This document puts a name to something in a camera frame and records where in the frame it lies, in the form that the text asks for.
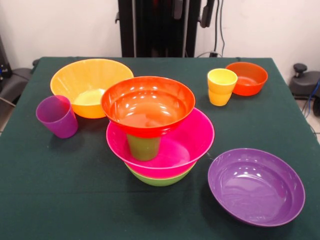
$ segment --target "white wall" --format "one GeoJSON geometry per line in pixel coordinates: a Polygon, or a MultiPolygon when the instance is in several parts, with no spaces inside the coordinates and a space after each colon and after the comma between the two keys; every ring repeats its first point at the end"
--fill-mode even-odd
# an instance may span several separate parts
{"type": "MultiPolygon", "coordinates": [[[[225,57],[272,57],[286,80],[296,62],[320,70],[319,0],[224,1],[225,57]]],[[[117,11],[117,0],[0,0],[11,66],[30,67],[41,56],[120,57],[117,11]]],[[[198,27],[196,54],[212,50],[214,36],[213,17],[210,28],[198,27]]]]}
{"type": "MultiPolygon", "coordinates": [[[[319,0],[224,0],[224,56],[272,57],[287,82],[294,63],[320,71],[319,9],[319,0]]],[[[212,18],[210,28],[198,28],[197,54],[214,49],[214,25],[212,18]]]]}
{"type": "Polygon", "coordinates": [[[42,56],[121,56],[117,0],[0,0],[12,68],[42,56]]]}

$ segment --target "pink bowl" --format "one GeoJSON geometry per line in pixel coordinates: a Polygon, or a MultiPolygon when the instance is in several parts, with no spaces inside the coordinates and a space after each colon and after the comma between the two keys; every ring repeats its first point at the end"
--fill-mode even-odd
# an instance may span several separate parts
{"type": "Polygon", "coordinates": [[[139,161],[131,156],[124,131],[112,122],[106,129],[106,141],[113,153],[135,172],[155,179],[173,178],[189,170],[209,150],[214,138],[210,119],[194,108],[175,130],[161,138],[155,158],[139,161]]]}

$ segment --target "orange bowl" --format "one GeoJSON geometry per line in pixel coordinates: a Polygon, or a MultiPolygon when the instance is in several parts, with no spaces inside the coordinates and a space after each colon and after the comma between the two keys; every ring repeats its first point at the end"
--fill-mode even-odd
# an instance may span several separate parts
{"type": "Polygon", "coordinates": [[[268,73],[261,66],[250,62],[234,62],[226,66],[238,76],[233,93],[241,96],[256,95],[268,79],[268,73]]]}
{"type": "Polygon", "coordinates": [[[86,59],[73,62],[57,71],[51,79],[54,95],[62,95],[71,102],[73,111],[84,118],[105,117],[101,97],[112,85],[133,78],[124,64],[109,59],[86,59]]]}
{"type": "Polygon", "coordinates": [[[105,115],[124,132],[156,138],[177,127],[194,109],[196,99],[182,83],[160,76],[121,81],[102,96],[105,115]]]}

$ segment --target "table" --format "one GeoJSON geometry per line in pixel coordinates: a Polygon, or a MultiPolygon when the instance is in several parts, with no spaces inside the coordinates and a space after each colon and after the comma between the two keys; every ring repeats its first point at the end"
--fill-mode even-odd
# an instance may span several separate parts
{"type": "Polygon", "coordinates": [[[109,149],[108,119],[78,117],[78,133],[59,139],[36,119],[51,95],[50,79],[81,57],[43,57],[0,137],[0,239],[320,239],[320,146],[271,58],[243,58],[269,78],[252,97],[232,95],[225,107],[207,97],[207,72],[239,58],[113,58],[135,76],[173,78],[188,85],[196,107],[215,127],[213,146],[180,182],[140,182],[109,149]],[[275,154],[300,175],[306,190],[301,214],[275,228],[235,220],[210,192],[213,159],[234,148],[275,154]]]}

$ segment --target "purple bowl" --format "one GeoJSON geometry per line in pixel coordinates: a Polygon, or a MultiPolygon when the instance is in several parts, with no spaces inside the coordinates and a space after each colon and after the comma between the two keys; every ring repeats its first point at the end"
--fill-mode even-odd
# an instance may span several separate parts
{"type": "Polygon", "coordinates": [[[287,224],[305,204],[306,193],[298,174],[277,156],[257,149],[220,154],[209,168],[208,182],[225,210],[255,226],[287,224]]]}

